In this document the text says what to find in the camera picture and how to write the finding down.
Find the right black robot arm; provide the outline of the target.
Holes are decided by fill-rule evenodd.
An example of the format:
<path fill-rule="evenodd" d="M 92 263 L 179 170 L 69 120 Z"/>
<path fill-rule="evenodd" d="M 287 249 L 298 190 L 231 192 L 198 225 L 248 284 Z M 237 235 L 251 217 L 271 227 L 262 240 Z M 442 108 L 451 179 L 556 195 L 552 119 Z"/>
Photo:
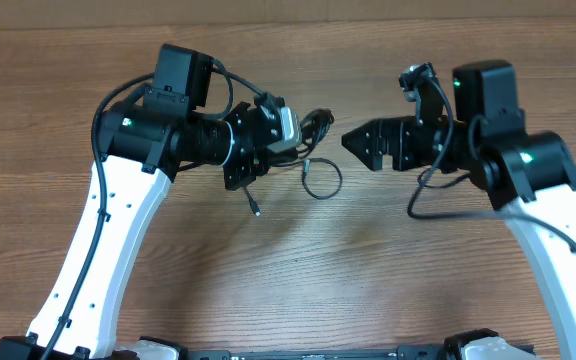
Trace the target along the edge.
<path fill-rule="evenodd" d="M 395 170 L 434 173 L 484 191 L 487 219 L 502 220 L 521 247 L 550 316 L 560 355 L 576 359 L 576 163 L 551 131 L 529 134 L 513 66 L 485 60 L 456 67 L 447 95 L 429 63 L 401 73 L 411 116 L 377 118 L 346 133 L 342 146 L 368 169 L 385 156 Z"/>

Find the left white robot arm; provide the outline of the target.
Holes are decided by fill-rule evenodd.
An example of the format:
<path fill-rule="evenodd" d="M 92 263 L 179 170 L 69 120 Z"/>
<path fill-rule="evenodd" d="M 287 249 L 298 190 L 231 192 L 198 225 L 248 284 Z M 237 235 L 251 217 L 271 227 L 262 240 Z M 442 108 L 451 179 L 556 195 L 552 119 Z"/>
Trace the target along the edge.
<path fill-rule="evenodd" d="M 0 359 L 104 359 L 113 355 L 124 292 L 145 233 L 184 162 L 214 165 L 230 191 L 264 175 L 272 155 L 301 140 L 283 99 L 205 112 L 216 58 L 165 44 L 155 71 L 113 90 L 91 127 L 86 204 L 53 289 L 23 336 L 0 340 Z"/>

